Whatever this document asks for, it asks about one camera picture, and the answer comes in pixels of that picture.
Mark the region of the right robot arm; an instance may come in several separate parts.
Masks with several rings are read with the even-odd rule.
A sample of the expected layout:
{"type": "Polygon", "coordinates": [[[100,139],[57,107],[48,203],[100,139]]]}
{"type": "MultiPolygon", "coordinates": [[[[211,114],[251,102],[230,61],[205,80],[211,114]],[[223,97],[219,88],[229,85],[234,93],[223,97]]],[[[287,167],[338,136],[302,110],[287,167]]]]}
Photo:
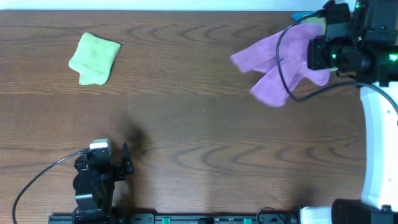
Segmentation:
{"type": "Polygon", "coordinates": [[[301,224],[397,222],[397,1],[327,2],[323,36],[308,45],[308,67],[353,72],[366,122],[366,174],[361,198],[304,207],[301,224]]]}

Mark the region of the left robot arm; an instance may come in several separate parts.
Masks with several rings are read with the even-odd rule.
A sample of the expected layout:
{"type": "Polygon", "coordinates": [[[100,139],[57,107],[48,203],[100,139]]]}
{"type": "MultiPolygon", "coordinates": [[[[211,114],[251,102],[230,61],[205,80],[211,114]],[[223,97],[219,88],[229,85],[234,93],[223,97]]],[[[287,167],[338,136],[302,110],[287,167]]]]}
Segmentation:
{"type": "Polygon", "coordinates": [[[132,160],[124,143],[122,162],[111,162],[111,149],[107,139],[93,141],[75,160],[78,174],[73,180],[77,208],[72,213],[73,223],[126,223],[126,217],[112,206],[115,183],[126,180],[134,173],[132,160]]]}

